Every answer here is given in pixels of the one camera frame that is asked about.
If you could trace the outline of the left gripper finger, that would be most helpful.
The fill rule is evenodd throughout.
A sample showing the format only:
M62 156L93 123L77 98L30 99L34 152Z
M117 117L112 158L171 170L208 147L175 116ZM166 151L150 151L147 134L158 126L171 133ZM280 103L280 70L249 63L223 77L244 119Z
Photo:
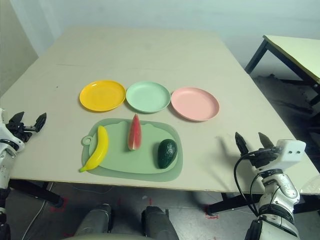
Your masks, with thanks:
M22 119L23 119L24 114L25 114L24 111L16 113L13 117L11 117L9 119L8 123L11 124L11 125L20 125L20 124L22 124L23 123Z
M44 124L46 123L46 120L47 120L47 113L45 112L37 118L34 124L35 132L39 132L43 128Z

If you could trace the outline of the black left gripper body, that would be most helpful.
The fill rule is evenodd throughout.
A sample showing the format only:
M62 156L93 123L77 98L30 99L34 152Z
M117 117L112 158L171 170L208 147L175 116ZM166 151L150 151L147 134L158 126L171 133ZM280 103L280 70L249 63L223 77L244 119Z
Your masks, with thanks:
M38 132L37 126L25 126L22 122L9 122L5 126L16 138L20 139L23 143L27 143L29 141L29 139L33 135L32 132Z

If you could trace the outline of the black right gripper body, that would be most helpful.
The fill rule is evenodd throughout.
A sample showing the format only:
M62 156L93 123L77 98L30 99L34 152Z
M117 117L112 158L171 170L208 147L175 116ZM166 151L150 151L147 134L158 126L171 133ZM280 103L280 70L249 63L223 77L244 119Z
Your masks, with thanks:
M240 155L243 159L249 160L250 164L255 167L256 170L262 172L263 167L277 159L278 151L276 147L260 148L252 152L242 150Z

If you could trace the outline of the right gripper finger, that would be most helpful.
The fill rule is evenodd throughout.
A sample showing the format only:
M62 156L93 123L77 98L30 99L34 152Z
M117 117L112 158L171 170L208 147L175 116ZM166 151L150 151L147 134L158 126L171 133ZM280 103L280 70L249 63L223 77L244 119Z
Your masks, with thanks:
M235 142L241 154L249 153L245 139L238 132L235 133Z
M258 136L259 136L259 140L262 144L262 148L260 148L259 150L264 150L264 149L274 149L275 146L272 143L272 141L269 139L268 136L266 136L265 134L258 132Z

